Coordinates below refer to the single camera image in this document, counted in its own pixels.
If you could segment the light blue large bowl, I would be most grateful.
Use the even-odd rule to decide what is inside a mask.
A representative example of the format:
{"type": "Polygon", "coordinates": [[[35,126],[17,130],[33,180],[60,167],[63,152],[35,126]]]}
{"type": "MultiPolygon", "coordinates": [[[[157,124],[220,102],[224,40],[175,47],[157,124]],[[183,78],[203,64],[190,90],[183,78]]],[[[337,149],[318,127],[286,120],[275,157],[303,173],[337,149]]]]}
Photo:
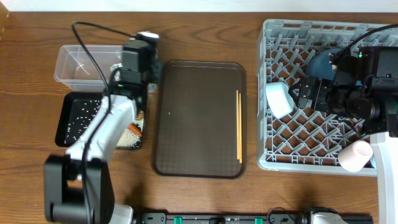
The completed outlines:
{"type": "Polygon", "coordinates": [[[287,84],[284,82],[267,83],[265,91],[269,108],[277,119],[293,112],[294,100],[289,95],[287,84]]]}

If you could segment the dark blue plate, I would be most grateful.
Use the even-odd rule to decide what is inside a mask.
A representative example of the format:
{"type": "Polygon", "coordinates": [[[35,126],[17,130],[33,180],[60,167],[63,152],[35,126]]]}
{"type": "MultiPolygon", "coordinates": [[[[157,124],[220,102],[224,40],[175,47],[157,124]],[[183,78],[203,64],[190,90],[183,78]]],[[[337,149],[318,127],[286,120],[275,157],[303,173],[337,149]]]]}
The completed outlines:
{"type": "Polygon", "coordinates": [[[308,77],[323,78],[326,80],[333,80],[335,72],[329,64],[329,53],[336,54],[340,49],[328,49],[319,52],[314,58],[309,61],[305,75],[308,77]]]}

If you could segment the white tissue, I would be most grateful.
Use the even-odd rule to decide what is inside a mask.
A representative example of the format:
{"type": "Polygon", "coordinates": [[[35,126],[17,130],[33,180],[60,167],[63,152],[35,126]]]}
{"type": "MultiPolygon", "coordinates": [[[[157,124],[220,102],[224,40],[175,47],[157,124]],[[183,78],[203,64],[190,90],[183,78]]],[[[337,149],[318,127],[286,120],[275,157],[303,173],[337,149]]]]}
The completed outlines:
{"type": "Polygon", "coordinates": [[[110,67],[110,70],[113,72],[115,69],[122,67],[123,65],[121,63],[115,63],[110,67]]]}

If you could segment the wooden chopstick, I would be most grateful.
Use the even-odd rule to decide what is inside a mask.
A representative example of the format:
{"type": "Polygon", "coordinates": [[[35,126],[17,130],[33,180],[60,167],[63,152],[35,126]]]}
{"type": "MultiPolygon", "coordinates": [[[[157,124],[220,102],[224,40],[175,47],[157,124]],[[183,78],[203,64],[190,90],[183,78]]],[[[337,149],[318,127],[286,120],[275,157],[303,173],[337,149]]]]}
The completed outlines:
{"type": "Polygon", "coordinates": [[[239,163],[243,163],[243,141],[242,141],[242,106],[241,106],[241,94],[238,93],[238,131],[239,131],[239,163]]]}
{"type": "Polygon", "coordinates": [[[239,132],[239,91],[236,90],[236,154],[237,160],[241,163],[239,132]]]}

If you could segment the orange carrot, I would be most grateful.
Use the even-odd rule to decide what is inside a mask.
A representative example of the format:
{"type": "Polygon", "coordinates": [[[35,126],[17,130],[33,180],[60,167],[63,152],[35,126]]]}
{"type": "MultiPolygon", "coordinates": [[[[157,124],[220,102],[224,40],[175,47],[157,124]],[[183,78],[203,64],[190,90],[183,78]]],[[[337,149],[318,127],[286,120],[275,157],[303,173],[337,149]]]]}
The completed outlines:
{"type": "Polygon", "coordinates": [[[128,128],[128,130],[130,130],[135,135],[137,135],[139,137],[142,136],[141,130],[135,124],[130,124],[127,128],[128,128]]]}

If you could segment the pink cup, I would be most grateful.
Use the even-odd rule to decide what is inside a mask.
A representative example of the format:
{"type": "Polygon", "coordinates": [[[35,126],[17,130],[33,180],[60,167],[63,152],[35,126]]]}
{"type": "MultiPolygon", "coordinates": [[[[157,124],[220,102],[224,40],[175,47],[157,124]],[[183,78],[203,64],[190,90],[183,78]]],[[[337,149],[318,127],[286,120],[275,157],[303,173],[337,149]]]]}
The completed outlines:
{"type": "Polygon", "coordinates": [[[338,153],[340,166],[349,172],[359,172],[373,156],[373,149],[366,141],[355,141],[338,153]]]}

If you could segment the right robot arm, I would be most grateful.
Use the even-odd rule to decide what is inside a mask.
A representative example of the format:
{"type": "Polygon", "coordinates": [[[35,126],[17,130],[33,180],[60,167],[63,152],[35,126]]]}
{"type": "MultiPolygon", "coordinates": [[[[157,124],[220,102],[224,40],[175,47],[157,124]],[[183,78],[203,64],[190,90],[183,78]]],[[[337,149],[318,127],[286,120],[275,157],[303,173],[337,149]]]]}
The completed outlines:
{"type": "Polygon", "coordinates": [[[289,88],[295,105],[364,120],[376,160],[380,223],[397,223],[397,47],[328,53],[315,74],[289,88]]]}

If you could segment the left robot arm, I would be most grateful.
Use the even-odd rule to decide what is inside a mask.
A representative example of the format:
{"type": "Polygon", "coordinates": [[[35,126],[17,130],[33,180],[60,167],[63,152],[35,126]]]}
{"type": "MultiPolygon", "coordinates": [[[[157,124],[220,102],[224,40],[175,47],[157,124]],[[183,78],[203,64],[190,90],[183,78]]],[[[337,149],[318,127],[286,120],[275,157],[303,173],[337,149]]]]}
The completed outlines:
{"type": "Polygon", "coordinates": [[[133,209],[115,202],[108,161],[124,130],[147,106],[147,87],[160,81],[157,37],[123,45],[122,65],[106,82],[101,106],[64,156],[44,164],[45,218],[60,223],[132,223],[133,209]]]}

